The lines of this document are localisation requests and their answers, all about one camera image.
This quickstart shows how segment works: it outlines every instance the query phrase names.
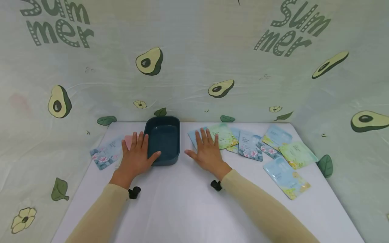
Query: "fabric backdrop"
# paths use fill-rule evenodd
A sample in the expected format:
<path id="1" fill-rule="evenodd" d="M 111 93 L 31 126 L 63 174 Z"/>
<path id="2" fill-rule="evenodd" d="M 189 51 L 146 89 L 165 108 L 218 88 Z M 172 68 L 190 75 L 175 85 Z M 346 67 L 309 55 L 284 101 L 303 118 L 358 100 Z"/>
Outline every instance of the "fabric backdrop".
<path id="1" fill-rule="evenodd" d="M 0 6 L 0 242 L 50 242 L 106 131 L 96 121 L 161 108 L 183 122 L 291 122 L 331 156 L 328 182 L 365 241 L 388 241 L 388 1 Z"/>

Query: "avocado print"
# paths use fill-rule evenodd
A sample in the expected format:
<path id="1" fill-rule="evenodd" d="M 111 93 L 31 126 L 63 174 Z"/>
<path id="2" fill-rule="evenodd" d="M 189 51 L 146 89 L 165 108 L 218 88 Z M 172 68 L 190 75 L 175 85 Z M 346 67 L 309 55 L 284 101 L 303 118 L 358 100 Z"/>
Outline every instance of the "avocado print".
<path id="1" fill-rule="evenodd" d="M 136 59 L 137 68 L 145 75 L 154 76 L 161 71 L 163 54 L 159 47 L 153 48 Z"/>
<path id="2" fill-rule="evenodd" d="M 233 79 L 226 80 L 217 84 L 212 85 L 208 89 L 208 93 L 210 96 L 215 98 L 221 98 L 226 96 L 228 91 L 234 87 L 235 81 Z"/>
<path id="3" fill-rule="evenodd" d="M 322 65 L 318 67 L 318 69 L 313 73 L 312 78 L 316 79 L 321 75 L 328 72 L 331 68 L 335 67 L 339 63 L 343 62 L 349 56 L 348 51 L 343 51 L 336 54 L 334 57 L 325 61 Z"/>
<path id="4" fill-rule="evenodd" d="M 64 118 L 69 114 L 72 109 L 72 103 L 68 93 L 62 86 L 55 85 L 51 90 L 51 97 L 47 107 L 50 114 L 57 118 Z"/>
<path id="5" fill-rule="evenodd" d="M 364 110 L 355 114 L 351 119 L 351 128 L 357 133 L 379 130 L 389 126 L 389 117 Z"/>

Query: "white table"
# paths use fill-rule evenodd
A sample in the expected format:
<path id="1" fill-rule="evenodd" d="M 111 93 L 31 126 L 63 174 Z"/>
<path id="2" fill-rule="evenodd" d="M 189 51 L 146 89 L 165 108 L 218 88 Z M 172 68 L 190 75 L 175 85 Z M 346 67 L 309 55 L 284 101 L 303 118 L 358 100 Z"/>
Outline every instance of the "white table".
<path id="1" fill-rule="evenodd" d="M 184 154 L 185 149 L 194 150 L 187 135 L 188 131 L 212 124 L 214 123 L 181 123 L 180 156 L 177 163 L 172 166 L 154 167 L 134 180 L 131 187 L 139 186 L 142 191 L 138 199 L 130 200 L 128 207 L 123 210 L 123 217 L 119 219 L 112 237 L 113 242 L 269 242 L 225 190 L 216 192 L 210 186 L 215 178 Z M 270 123 L 229 123 L 230 127 L 253 131 L 259 135 L 263 135 L 269 125 Z M 293 136 L 293 141 L 301 141 L 291 124 L 278 125 Z M 112 123 L 102 143 L 122 134 L 130 135 L 134 131 L 143 131 L 144 126 L 145 122 Z M 285 205 L 320 242 L 363 242 L 315 164 L 298 170 L 312 187 L 292 201 L 262 168 L 265 163 L 271 161 L 266 154 L 263 155 L 263 162 L 226 150 L 222 150 L 222 155 L 232 168 Z M 94 163 L 90 164 L 53 238 L 53 243 L 66 240 L 101 194 L 114 170 L 115 164 L 102 171 Z"/>

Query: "black stand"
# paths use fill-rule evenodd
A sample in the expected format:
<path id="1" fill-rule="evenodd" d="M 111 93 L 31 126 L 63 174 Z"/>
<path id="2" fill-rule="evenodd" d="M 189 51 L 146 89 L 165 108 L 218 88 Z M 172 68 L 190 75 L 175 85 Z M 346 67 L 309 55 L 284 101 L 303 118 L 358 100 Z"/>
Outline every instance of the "black stand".
<path id="1" fill-rule="evenodd" d="M 211 182 L 211 187 L 213 187 L 217 192 L 219 192 L 222 189 L 220 185 L 220 181 L 216 182 L 215 180 Z"/>
<path id="2" fill-rule="evenodd" d="M 129 189 L 128 192 L 130 194 L 130 199 L 136 199 L 140 193 L 140 187 L 134 187 L 132 190 Z"/>

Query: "leaf print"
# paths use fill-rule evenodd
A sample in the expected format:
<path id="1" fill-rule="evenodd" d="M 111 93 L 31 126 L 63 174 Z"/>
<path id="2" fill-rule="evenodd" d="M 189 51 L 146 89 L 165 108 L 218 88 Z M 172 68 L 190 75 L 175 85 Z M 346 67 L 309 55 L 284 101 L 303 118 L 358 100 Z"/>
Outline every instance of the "leaf print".
<path id="1" fill-rule="evenodd" d="M 220 120 L 221 120 L 222 122 L 234 122 L 234 121 L 235 121 L 235 118 L 230 117 L 230 116 L 226 116 L 226 115 L 222 115 L 222 116 L 220 117 Z"/>
<path id="2" fill-rule="evenodd" d="M 156 116 L 166 116 L 166 107 L 157 110 L 156 112 L 154 112 L 154 115 L 156 115 Z"/>
<path id="3" fill-rule="evenodd" d="M 53 201 L 58 201 L 61 199 L 65 199 L 66 201 L 69 200 L 69 197 L 66 196 L 67 190 L 68 190 L 68 183 L 57 177 L 55 179 L 54 188 L 51 193 L 51 199 Z"/>
<path id="4" fill-rule="evenodd" d="M 288 113 L 288 114 L 285 114 L 285 115 L 279 115 L 277 116 L 277 119 L 275 121 L 278 121 L 278 120 L 286 120 L 288 119 L 291 115 L 292 115 L 293 112 L 291 113 Z"/>
<path id="5" fill-rule="evenodd" d="M 329 178 L 332 176 L 333 167 L 332 167 L 332 159 L 326 154 L 317 162 L 317 166 L 319 167 L 321 173 L 325 178 Z"/>
<path id="6" fill-rule="evenodd" d="M 112 122 L 116 122 L 116 121 L 117 121 L 117 119 L 114 116 L 104 116 L 104 117 L 100 117 L 99 119 L 97 119 L 97 123 L 102 125 L 102 126 L 108 126 Z"/>

